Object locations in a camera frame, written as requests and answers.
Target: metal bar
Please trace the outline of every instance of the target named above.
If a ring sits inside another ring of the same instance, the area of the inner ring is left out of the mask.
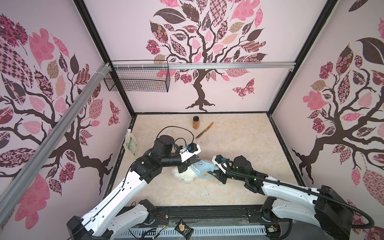
[[[116,68],[159,68],[163,64],[116,64],[113,61],[113,67]],[[170,70],[188,70],[188,69],[230,69],[230,68],[294,68],[295,62],[259,62],[259,63],[170,63]]]
[[[88,12],[88,9],[87,9],[84,1],[83,0],[73,0],[73,1],[77,7],[82,19],[83,19],[83,21],[84,21],[85,26],[87,27],[87,29],[90,33],[97,49],[99,50],[101,58],[103,59],[104,62],[107,62],[112,66],[111,59],[107,53],[107,50],[106,50],[103,42],[101,41],[101,37],[100,37],[100,35],[96,29],[95,24],[93,23],[93,20],[92,20],[90,14]],[[123,88],[123,86],[119,80],[119,77],[118,77],[114,68],[112,68],[111,76],[113,78],[113,81],[116,84],[116,87],[120,93],[120,96],[121,96],[125,106],[128,109],[129,114],[131,115],[131,117],[134,117],[135,111],[133,110],[133,107],[132,107],[131,103],[129,102],[128,96],[127,96],[126,92],[124,91],[124,88]]]
[[[7,219],[20,198],[34,181],[43,164],[47,161],[55,147],[63,138],[64,133],[68,130],[80,110],[84,107],[97,85],[104,79],[104,75],[109,72],[108,64],[105,63],[101,65],[97,72],[100,73],[95,73],[92,76],[68,111],[65,112],[56,126],[52,129],[52,132],[36,149],[35,154],[32,155],[31,159],[29,159],[20,173],[0,197],[0,225]]]
[[[283,98],[285,91],[288,89],[290,83],[292,82],[293,78],[295,77],[296,73],[301,67],[301,64],[307,57],[308,52],[311,50],[313,43],[321,33],[322,29],[324,29],[326,23],[328,22],[328,19],[336,9],[336,5],[338,4],[338,0],[328,0],[325,4],[323,10],[320,13],[319,18],[317,19],[315,25],[313,26],[311,33],[309,34],[307,40],[305,41],[303,48],[301,49],[298,57],[296,58],[296,65],[293,71],[291,71],[288,76],[285,78],[284,83],[282,84],[278,94],[276,95],[275,99],[273,100],[273,103],[271,105],[271,108],[269,109],[268,113],[273,114],[273,112],[276,110],[280,100]]]
[[[296,163],[295,163],[295,161],[293,160],[293,158],[292,158],[292,156],[291,156],[291,154],[290,154],[290,152],[289,152],[289,150],[288,150],[287,145],[285,145],[285,142],[284,142],[284,140],[283,140],[283,137],[281,136],[281,134],[280,134],[280,132],[279,132],[279,129],[277,128],[276,123],[275,123],[275,121],[274,121],[273,118],[272,118],[272,115],[271,115],[271,114],[267,114],[267,116],[268,116],[268,118],[269,118],[269,121],[271,122],[271,125],[272,125],[273,130],[275,131],[276,137],[277,137],[277,139],[278,139],[279,142],[280,142],[281,148],[283,149],[284,155],[285,155],[285,157],[287,158],[287,161],[288,161],[288,163],[289,163],[289,165],[290,165],[290,167],[291,167],[292,173],[293,173],[293,175],[295,176],[297,183],[298,183],[300,186],[305,187],[304,180],[303,180],[303,178],[301,177],[299,170],[297,169]]]

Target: butterfly decal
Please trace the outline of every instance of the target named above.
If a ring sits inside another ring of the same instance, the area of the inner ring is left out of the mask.
[[[255,84],[255,79],[252,79],[250,80],[247,85],[245,86],[245,88],[234,88],[232,90],[235,91],[235,93],[238,93],[240,97],[242,97],[244,99],[244,96],[247,94],[247,93],[253,93],[254,94],[254,90],[255,88],[252,87],[253,85]]]
[[[112,125],[112,124],[117,124],[119,123],[119,113],[120,113],[120,110],[118,107],[115,107],[115,104],[110,100],[109,101],[109,105],[111,106],[111,110],[112,110],[112,116],[109,118],[109,121],[108,121],[108,126]]]

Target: wallpaper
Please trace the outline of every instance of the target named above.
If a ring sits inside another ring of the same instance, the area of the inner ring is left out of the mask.
[[[252,63],[294,61],[324,2],[311,6],[295,2],[306,10],[305,23],[292,18],[298,10],[295,4],[287,9],[287,3],[263,0],[156,0],[150,4],[115,0],[110,6],[101,1],[88,1],[87,6],[114,60]],[[294,35],[286,34],[287,12]],[[113,28],[119,30],[112,36]],[[166,73],[161,70],[157,76]],[[286,73],[287,69],[171,70],[168,93],[127,94],[136,112],[266,111]],[[170,99],[178,101],[169,104]]]
[[[342,1],[274,114],[306,184],[374,218],[351,239],[384,239],[383,7]]]
[[[0,13],[0,194],[102,64],[71,1],[18,5]],[[31,9],[41,14],[25,18]],[[101,200],[129,120],[118,93],[99,84],[1,226],[1,239],[67,238],[67,221]]]

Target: tree wall decal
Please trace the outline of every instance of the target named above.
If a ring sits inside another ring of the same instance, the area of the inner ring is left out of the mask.
[[[12,26],[10,23],[13,24],[7,17],[1,15],[0,26],[3,28],[0,29],[0,36],[8,42],[11,38],[5,36],[4,31],[8,29],[7,31],[11,32],[13,28],[9,28]],[[19,23],[16,26],[24,29]],[[28,38],[23,39],[25,41],[17,40],[21,45],[27,44]],[[43,28],[40,29],[40,35],[33,33],[32,36],[29,36],[29,47],[38,63],[37,66],[34,66],[33,73],[27,62],[12,48],[17,44],[11,41],[12,46],[10,46],[0,40],[0,82],[4,84],[7,91],[0,96],[2,104],[0,107],[0,149],[8,144],[14,146],[14,141],[17,139],[23,140],[22,144],[25,144],[25,146],[15,146],[15,149],[0,154],[0,167],[8,168],[7,171],[0,172],[0,177],[17,176],[21,169],[12,171],[12,168],[28,162],[35,152],[34,149],[27,146],[30,146],[31,141],[40,145],[46,139],[60,117],[74,102],[76,94],[81,93],[79,87],[87,84],[90,79],[88,64],[85,64],[85,68],[80,70],[75,54],[69,58],[68,49],[61,40],[55,37],[53,40],[57,46],[56,49],[55,45],[49,42],[48,31]],[[54,59],[52,55],[55,54],[54,50],[60,53],[60,57],[57,59]],[[50,62],[45,71],[40,69],[40,66],[46,60],[50,60]],[[64,134],[66,141],[52,152],[47,164],[43,166],[43,168],[50,168],[45,179],[54,192],[62,194],[62,184],[73,179],[76,169],[92,167],[98,170],[99,192],[101,193],[103,177],[108,175],[112,169],[107,169],[112,154],[108,159],[101,161],[85,156],[82,149],[88,146],[87,139],[92,137],[89,129],[97,127],[100,123],[96,120],[101,114],[103,102],[103,99],[97,99],[99,93],[100,85]],[[30,103],[32,108],[25,107],[25,103]],[[110,105],[113,116],[109,125],[117,124],[119,109],[111,101]],[[10,126],[8,123],[12,119],[16,122]]]
[[[161,9],[154,14],[162,17],[167,24],[150,21],[151,31],[159,43],[149,40],[146,49],[156,55],[155,63],[163,63],[164,60],[172,63],[260,62],[266,56],[264,53],[254,53],[266,44],[265,41],[255,42],[263,30],[255,29],[263,19],[261,7],[254,11],[260,0],[229,0],[237,5],[232,15],[228,13],[227,0],[180,1],[180,4],[176,0],[160,2],[171,8]],[[160,54],[161,48],[166,54]],[[198,99],[186,108],[198,106],[200,110],[207,112],[204,106],[214,104],[205,99],[203,80],[216,81],[220,76],[229,81],[229,77],[235,78],[249,73],[246,69],[228,69],[226,72],[221,73],[217,69],[170,70],[170,75],[175,76],[175,82],[181,80],[186,84],[194,81],[192,85]],[[233,91],[244,97],[253,92],[252,85],[234,88]]]
[[[382,68],[384,43],[376,38],[358,41],[362,43],[363,57],[354,55],[348,45],[337,59],[335,68],[332,62],[320,68],[321,79],[311,85],[314,91],[303,98],[307,107],[314,110],[308,116],[313,120],[313,130],[317,133],[313,149],[307,156],[292,150],[301,160],[301,174],[305,168],[313,183],[311,165],[325,145],[336,145],[332,153],[340,154],[340,164],[349,159],[354,163],[351,179],[355,185],[360,184],[364,169],[356,161],[356,154],[360,153],[365,166],[363,183],[368,192],[384,205],[384,177],[368,169],[384,170],[384,149],[371,144],[384,144],[384,73],[364,68],[365,61]]]

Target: knife blade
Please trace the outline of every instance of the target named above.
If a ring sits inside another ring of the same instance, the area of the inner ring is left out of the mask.
[[[198,139],[199,137],[201,137],[201,135],[203,135],[203,133],[205,133],[206,131],[208,131],[208,129],[210,129],[212,127],[212,125],[214,124],[214,122],[212,122],[211,124],[209,124],[209,126],[204,129],[204,131],[202,131],[199,135],[197,135],[196,139]]]

